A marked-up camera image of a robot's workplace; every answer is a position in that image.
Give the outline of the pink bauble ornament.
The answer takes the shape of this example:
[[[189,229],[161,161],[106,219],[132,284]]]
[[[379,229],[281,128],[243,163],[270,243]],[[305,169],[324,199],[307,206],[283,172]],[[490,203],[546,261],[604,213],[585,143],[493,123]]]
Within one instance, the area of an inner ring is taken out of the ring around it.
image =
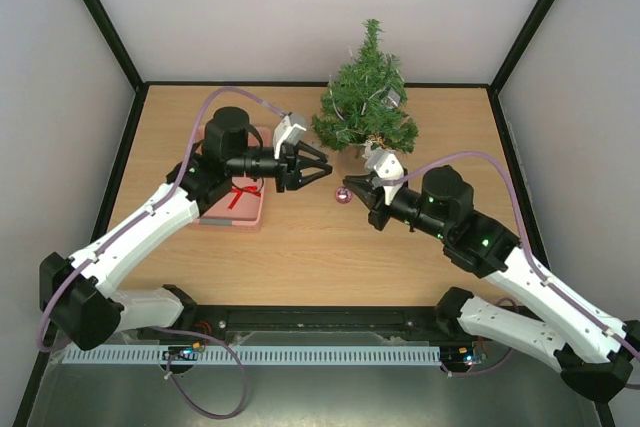
[[[336,189],[334,196],[338,203],[347,204],[352,200],[353,193],[347,187],[341,186]]]

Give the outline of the silver reindeer ornament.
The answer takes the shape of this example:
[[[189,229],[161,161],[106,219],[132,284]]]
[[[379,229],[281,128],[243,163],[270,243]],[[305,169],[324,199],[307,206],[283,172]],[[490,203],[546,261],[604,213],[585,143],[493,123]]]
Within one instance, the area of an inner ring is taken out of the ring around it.
[[[382,149],[382,150],[389,149],[389,146],[385,143],[385,139],[377,135],[368,136],[367,139],[362,144],[362,146],[363,146],[362,157],[364,159],[369,159],[374,154],[374,152],[379,149]]]

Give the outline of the pink plastic basket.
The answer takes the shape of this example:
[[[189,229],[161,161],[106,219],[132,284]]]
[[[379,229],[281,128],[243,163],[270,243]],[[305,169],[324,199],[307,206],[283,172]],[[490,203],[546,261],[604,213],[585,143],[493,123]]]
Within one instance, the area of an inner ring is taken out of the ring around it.
[[[272,133],[269,128],[256,127],[266,147],[272,145]],[[194,144],[204,140],[204,125],[198,127]],[[195,151],[185,178],[193,176],[197,171],[195,154],[201,153],[203,145],[194,145]],[[248,176],[233,177],[231,191],[212,206],[198,219],[192,221],[193,226],[207,228],[234,229],[240,231],[260,230],[261,213],[265,198],[265,179],[253,180]]]

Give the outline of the small green christmas tree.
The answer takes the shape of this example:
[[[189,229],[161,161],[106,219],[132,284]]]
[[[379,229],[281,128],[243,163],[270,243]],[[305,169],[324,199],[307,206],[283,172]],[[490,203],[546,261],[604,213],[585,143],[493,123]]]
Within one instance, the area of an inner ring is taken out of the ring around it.
[[[336,153],[340,176],[367,172],[377,148],[414,151],[419,129],[406,112],[408,101],[399,57],[381,50],[381,22],[364,22],[365,37],[355,54],[330,78],[311,126],[321,146]]]

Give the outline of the clear led string lights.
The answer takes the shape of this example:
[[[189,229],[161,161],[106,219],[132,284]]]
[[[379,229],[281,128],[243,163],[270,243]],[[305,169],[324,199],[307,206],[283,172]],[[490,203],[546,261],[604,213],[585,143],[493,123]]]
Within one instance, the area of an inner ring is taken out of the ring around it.
[[[387,109],[382,103],[390,89],[401,95],[396,109]],[[407,136],[406,102],[400,59],[379,49],[363,48],[356,59],[340,68],[337,78],[329,81],[312,127],[317,137],[335,150],[363,144],[370,135],[381,136],[387,145],[397,144]]]

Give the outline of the silver gift box ornament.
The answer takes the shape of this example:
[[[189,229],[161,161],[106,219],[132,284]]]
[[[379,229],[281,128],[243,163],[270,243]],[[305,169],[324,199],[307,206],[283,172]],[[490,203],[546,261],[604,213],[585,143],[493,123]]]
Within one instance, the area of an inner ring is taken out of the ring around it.
[[[390,89],[382,99],[383,105],[387,109],[396,109],[401,104],[401,95],[394,89]]]

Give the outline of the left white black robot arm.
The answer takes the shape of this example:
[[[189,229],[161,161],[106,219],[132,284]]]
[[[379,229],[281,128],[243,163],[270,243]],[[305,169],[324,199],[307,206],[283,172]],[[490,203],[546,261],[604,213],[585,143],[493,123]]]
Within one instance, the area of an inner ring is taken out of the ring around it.
[[[41,262],[41,326],[54,325],[78,348],[91,350],[116,332],[175,325],[192,302],[182,290],[122,291],[120,284],[162,242],[228,195],[235,179],[273,179],[282,193],[331,174],[327,156],[302,141],[305,131],[303,119],[286,114],[270,145],[250,145],[259,133],[248,113],[218,109],[141,207],[69,257],[52,253]]]

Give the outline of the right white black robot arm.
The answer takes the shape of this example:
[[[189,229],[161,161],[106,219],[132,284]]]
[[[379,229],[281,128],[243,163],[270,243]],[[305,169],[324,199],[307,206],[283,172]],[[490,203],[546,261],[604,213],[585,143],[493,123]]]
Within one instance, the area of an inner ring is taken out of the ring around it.
[[[500,287],[532,313],[524,316],[452,287],[435,308],[443,336],[466,333],[500,342],[550,367],[594,402],[607,403],[632,386],[638,321],[607,315],[528,259],[519,237],[474,209],[472,186],[451,166],[426,172],[420,191],[385,186],[374,172],[347,176],[343,184],[367,207],[375,229],[394,219],[440,240],[452,264]]]

